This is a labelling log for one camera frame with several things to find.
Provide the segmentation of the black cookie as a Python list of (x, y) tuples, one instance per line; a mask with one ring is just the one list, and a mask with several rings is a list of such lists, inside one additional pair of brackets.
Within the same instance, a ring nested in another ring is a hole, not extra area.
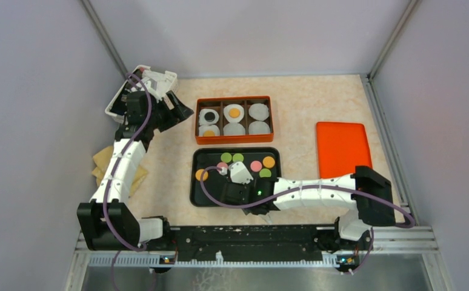
[(214, 112), (206, 112), (204, 114), (204, 121), (205, 122), (213, 122), (215, 123), (216, 121), (216, 114)]

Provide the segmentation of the orange cookie box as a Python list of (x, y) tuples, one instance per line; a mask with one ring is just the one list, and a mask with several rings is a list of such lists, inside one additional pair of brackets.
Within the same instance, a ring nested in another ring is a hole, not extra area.
[(272, 142), (274, 121), (270, 97), (198, 99), (195, 140), (199, 145)]

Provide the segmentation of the metal tongs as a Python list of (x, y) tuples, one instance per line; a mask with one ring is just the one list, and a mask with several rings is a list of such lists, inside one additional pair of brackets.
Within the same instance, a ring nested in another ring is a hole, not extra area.
[(267, 224), (272, 224), (273, 221), (271, 219), (271, 216), (269, 214), (266, 215), (261, 215), (261, 218), (267, 223)]

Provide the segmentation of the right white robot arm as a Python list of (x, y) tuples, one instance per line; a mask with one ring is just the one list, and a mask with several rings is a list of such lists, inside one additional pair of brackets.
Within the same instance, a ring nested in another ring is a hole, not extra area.
[(391, 183), (368, 166), (314, 180), (255, 178), (242, 162), (217, 167), (217, 171), (228, 177), (217, 205), (241, 209), (246, 215), (265, 216), (298, 207), (347, 209), (335, 220), (333, 233), (333, 242), (341, 250), (350, 249), (371, 227), (396, 224)]

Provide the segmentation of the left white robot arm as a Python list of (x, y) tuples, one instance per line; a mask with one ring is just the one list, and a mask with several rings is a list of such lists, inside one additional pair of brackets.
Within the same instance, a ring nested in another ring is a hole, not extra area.
[(127, 94), (123, 122), (115, 132), (113, 153), (98, 189), (81, 203), (77, 217), (90, 250), (156, 250), (169, 248), (171, 233), (163, 216), (137, 219), (128, 207), (131, 185), (155, 131), (164, 132), (193, 114), (174, 91), (158, 93), (136, 75), (134, 91)]

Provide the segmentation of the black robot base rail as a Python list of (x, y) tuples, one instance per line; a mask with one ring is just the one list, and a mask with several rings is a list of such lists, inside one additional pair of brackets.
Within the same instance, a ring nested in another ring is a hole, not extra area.
[(147, 243), (158, 267), (332, 267), (354, 272), (372, 250), (374, 233), (342, 239), (334, 224), (180, 226)]

